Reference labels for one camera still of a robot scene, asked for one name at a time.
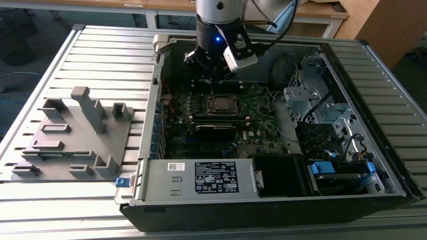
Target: warning label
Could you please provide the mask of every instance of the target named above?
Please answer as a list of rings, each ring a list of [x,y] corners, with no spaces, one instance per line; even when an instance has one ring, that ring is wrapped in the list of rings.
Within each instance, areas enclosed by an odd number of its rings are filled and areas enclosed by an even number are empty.
[[[194,191],[197,194],[237,193],[236,162],[196,162]]]

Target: blue tab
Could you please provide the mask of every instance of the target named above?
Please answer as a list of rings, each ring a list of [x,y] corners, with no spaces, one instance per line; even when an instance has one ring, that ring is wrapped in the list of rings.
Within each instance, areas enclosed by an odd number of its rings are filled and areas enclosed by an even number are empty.
[[[128,187],[130,187],[130,178],[117,177],[114,179],[114,187],[116,188],[128,188]]]
[[[369,171],[370,173],[373,173],[373,172],[376,171],[376,168],[374,168],[373,163],[372,163],[372,162],[368,162],[365,165],[366,165],[368,171]]]
[[[333,174],[334,169],[329,161],[316,161],[310,165],[312,174]]]

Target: black cable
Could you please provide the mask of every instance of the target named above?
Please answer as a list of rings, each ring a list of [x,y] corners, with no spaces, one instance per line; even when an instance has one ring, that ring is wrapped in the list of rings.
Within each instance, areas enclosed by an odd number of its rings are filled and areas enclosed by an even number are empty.
[[[298,64],[296,63],[294,58],[293,58],[290,55],[285,54],[284,52],[280,53],[280,54],[274,57],[274,59],[272,60],[272,62],[270,62],[269,73],[268,73],[268,82],[269,82],[270,84],[274,82],[274,80],[273,80],[274,66],[276,66],[276,63],[277,63],[278,59],[281,59],[281,58],[282,58],[282,59],[290,59],[290,61],[292,61],[292,63],[293,63],[293,66],[294,66],[294,71],[298,70]]]
[[[293,13],[292,13],[292,18],[290,18],[290,21],[288,22],[288,26],[285,28],[285,30],[282,31],[282,33],[280,34],[280,36],[266,45],[266,49],[270,49],[273,45],[276,45],[276,43],[282,39],[282,37],[286,35],[286,32],[290,28],[290,25],[292,25],[292,22],[293,22],[293,18],[294,18],[294,14],[296,14],[296,8],[297,8],[297,0],[293,0],[294,2],[294,6],[293,6]]]
[[[272,21],[269,20],[269,18],[266,17],[266,15],[264,14],[264,12],[261,11],[258,5],[256,4],[254,0],[250,0],[250,2],[252,2],[252,4],[253,4],[253,6],[254,6],[254,8],[256,8],[256,10],[257,10],[257,12],[258,12],[258,14],[260,14],[260,15],[262,16],[262,18],[268,21],[269,25],[272,25],[273,28],[276,29],[276,28],[277,28],[277,25],[274,24],[274,22],[272,22]]]
[[[358,160],[358,157],[362,156],[368,152],[366,146],[362,144],[362,141],[358,141],[360,146],[362,147],[362,150],[357,153],[354,156],[354,160]]]
[[[344,151],[341,152],[341,157],[340,157],[340,161],[344,161],[345,159],[345,155],[348,152],[348,148],[349,148],[349,144],[352,143],[352,140],[357,137],[361,136],[358,133],[354,133],[353,135],[350,135],[348,142],[345,143],[345,147],[344,147]]]
[[[320,107],[320,105],[325,102],[325,100],[328,99],[328,97],[330,97],[332,93],[328,91],[326,94],[322,96],[322,98],[320,99],[320,101],[317,101],[317,103],[313,105],[312,109],[306,112],[305,116],[301,118],[301,122],[305,122],[308,116],[317,110],[317,108]]]

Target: barcode label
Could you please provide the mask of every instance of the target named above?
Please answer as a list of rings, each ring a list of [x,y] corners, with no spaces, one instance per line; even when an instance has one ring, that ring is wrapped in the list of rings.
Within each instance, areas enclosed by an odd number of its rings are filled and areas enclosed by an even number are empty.
[[[132,8],[141,8],[141,4],[124,4],[125,7],[132,7]]]
[[[166,164],[166,170],[168,171],[184,171],[185,170],[185,163],[182,162],[169,162]]]

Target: metal slotted table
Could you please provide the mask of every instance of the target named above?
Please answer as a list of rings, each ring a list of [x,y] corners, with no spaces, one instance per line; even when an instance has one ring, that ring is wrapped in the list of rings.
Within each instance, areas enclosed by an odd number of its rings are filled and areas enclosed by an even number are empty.
[[[21,149],[31,140],[44,113],[44,98],[64,98],[73,86],[89,87],[102,106],[124,102],[134,108],[121,172],[133,172],[141,141],[150,88],[152,41],[158,33],[194,35],[192,31],[105,26],[76,26],[48,67],[0,145],[0,181]],[[274,36],[256,35],[273,39]],[[356,40],[288,37],[292,41],[326,42],[353,80],[376,120],[422,189],[427,189],[427,118],[368,45]],[[138,232],[114,204],[112,182],[0,184],[0,238],[3,239],[134,239],[228,238],[316,234],[324,238],[402,238],[427,234],[427,201],[374,213],[352,223],[284,228],[229,229],[202,232]]]

